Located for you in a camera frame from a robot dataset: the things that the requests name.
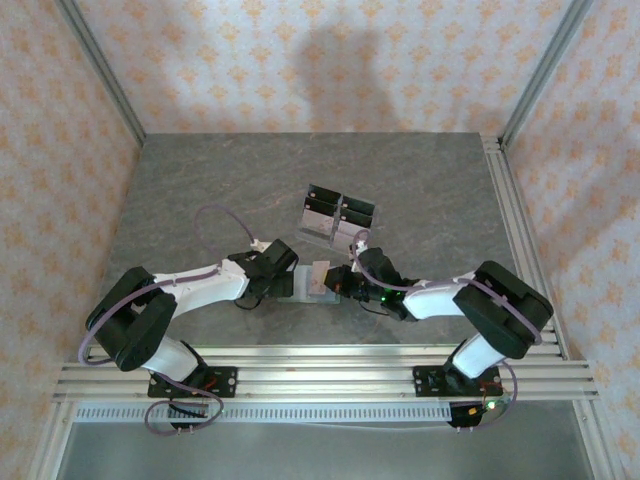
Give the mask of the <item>aluminium frame leg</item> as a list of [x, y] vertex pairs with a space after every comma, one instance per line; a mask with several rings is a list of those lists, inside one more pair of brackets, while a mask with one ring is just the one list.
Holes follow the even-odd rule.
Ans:
[[594, 480], [625, 480], [603, 402], [574, 400], [573, 408]]
[[28, 480], [56, 480], [76, 418], [74, 402], [54, 402], [32, 461]]

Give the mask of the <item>pale pink card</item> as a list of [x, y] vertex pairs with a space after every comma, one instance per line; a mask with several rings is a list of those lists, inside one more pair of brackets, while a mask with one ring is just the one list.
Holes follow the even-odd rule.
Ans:
[[302, 227], [305, 229], [323, 232], [328, 235], [332, 231], [334, 217], [332, 215], [325, 215], [310, 209], [305, 209], [301, 223]]
[[364, 226], [340, 220], [333, 236], [332, 249], [337, 252], [348, 253], [353, 244], [354, 237], [362, 230], [369, 231], [369, 229]]

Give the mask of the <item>pink VIP card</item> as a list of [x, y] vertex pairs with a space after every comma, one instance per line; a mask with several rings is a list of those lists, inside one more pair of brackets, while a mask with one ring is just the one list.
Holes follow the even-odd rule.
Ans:
[[330, 269], [330, 262], [327, 260], [314, 261], [311, 265], [309, 280], [309, 294], [313, 296], [325, 295], [327, 287], [325, 279]]

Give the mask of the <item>grey metal lower panel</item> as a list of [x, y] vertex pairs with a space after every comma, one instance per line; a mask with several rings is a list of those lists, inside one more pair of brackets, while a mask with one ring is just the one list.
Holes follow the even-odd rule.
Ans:
[[218, 424], [160, 438], [140, 425], [73, 427], [57, 480], [593, 480], [570, 433]]

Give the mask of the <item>green card holder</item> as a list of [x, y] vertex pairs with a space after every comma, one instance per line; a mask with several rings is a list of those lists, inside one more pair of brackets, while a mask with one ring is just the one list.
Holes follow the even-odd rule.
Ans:
[[311, 293], [312, 266], [300, 265], [294, 270], [293, 295], [291, 297], [278, 298], [280, 303], [303, 304], [328, 304], [340, 303], [340, 297], [331, 290], [325, 290], [323, 294]]

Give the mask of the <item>black card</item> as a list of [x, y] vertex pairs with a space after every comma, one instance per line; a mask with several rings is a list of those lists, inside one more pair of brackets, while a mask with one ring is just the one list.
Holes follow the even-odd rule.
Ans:
[[375, 211], [373, 203], [349, 196], [342, 197], [342, 207], [367, 216], [372, 216]]
[[314, 184], [309, 185], [307, 196], [329, 204], [339, 204], [342, 198], [341, 193]]
[[354, 211], [348, 208], [340, 209], [340, 220], [349, 224], [357, 225], [369, 229], [373, 218], [370, 215]]
[[337, 205], [334, 203], [325, 202], [312, 197], [306, 197], [304, 202], [304, 208], [306, 210], [325, 216], [333, 216], [335, 214], [336, 207]]

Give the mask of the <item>black controller board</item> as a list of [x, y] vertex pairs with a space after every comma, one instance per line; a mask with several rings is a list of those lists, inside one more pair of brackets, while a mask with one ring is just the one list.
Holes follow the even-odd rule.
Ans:
[[498, 398], [450, 404], [451, 419], [447, 424], [457, 432], [475, 432], [495, 426], [511, 410], [509, 398]]
[[171, 427], [178, 430], [195, 430], [199, 425], [209, 419], [208, 406], [188, 406], [186, 404], [170, 404], [168, 406], [168, 419]]

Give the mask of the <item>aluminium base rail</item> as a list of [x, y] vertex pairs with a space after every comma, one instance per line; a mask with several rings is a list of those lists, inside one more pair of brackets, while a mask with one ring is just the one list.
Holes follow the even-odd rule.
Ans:
[[[326, 345], [201, 347], [212, 365], [235, 366], [236, 397], [250, 402], [400, 401], [414, 399], [415, 366], [441, 365], [450, 345]], [[510, 361], [500, 376], [525, 401], [594, 399], [598, 389], [585, 360], [566, 360], [557, 347], [535, 347]], [[66, 363], [54, 389], [57, 400], [137, 400], [147, 396], [149, 375], [114, 365]]]

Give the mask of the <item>aluminium frame post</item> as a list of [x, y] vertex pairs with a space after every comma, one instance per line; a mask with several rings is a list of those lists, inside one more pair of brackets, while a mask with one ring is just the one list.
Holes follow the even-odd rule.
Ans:
[[520, 95], [503, 133], [498, 137], [498, 143], [503, 152], [507, 152], [514, 144], [518, 133], [562, 60], [566, 49], [582, 26], [593, 2], [594, 0], [571, 0]]
[[80, 47], [102, 82], [109, 98], [118, 110], [129, 132], [142, 147], [146, 141], [146, 131], [134, 111], [122, 85], [99, 45], [90, 25], [86, 21], [76, 0], [53, 0]]

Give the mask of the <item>aluminium side rail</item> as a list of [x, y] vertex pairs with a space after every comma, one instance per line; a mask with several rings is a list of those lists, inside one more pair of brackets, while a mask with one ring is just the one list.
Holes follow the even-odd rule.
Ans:
[[521, 189], [499, 139], [481, 136], [488, 169], [507, 232], [517, 274], [553, 303], [553, 293], [539, 260], [535, 235]]

